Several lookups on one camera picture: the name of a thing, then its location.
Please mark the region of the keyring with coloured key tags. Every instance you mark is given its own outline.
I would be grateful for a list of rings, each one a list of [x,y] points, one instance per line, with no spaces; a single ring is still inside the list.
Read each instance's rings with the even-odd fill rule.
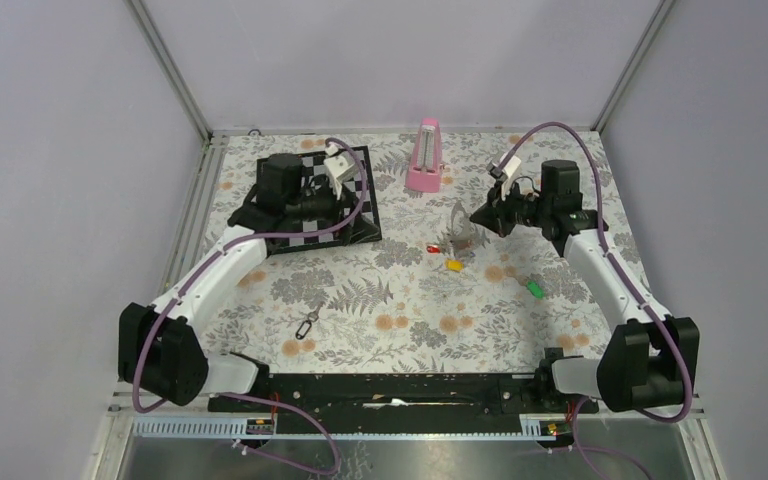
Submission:
[[[461,201],[456,201],[444,219],[443,230],[426,244],[426,252],[444,255],[448,260],[464,265],[470,263],[479,237],[470,213]]]

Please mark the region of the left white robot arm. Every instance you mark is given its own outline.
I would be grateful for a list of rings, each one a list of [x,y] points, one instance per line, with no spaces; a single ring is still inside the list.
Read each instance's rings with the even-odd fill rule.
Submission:
[[[266,368],[243,354],[209,353],[199,337],[235,286],[268,257],[380,238],[364,151],[330,142],[322,152],[279,153],[256,162],[256,180],[205,256],[174,286],[119,318],[118,375],[132,387],[184,406],[231,392],[248,411],[269,401]]]

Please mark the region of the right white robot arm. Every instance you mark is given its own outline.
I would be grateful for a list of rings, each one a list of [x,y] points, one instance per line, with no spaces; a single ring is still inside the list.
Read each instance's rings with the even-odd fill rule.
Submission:
[[[472,223],[501,237],[517,225],[538,228],[557,254],[583,280],[612,327],[597,360],[561,357],[546,361],[533,386],[535,402],[557,412],[573,395],[601,400],[610,410],[649,417],[657,407],[688,411],[700,334],[689,317],[675,317],[633,278],[596,210],[583,207],[580,171],[569,160],[541,166],[541,187],[521,192],[518,158],[490,163],[494,180]]]

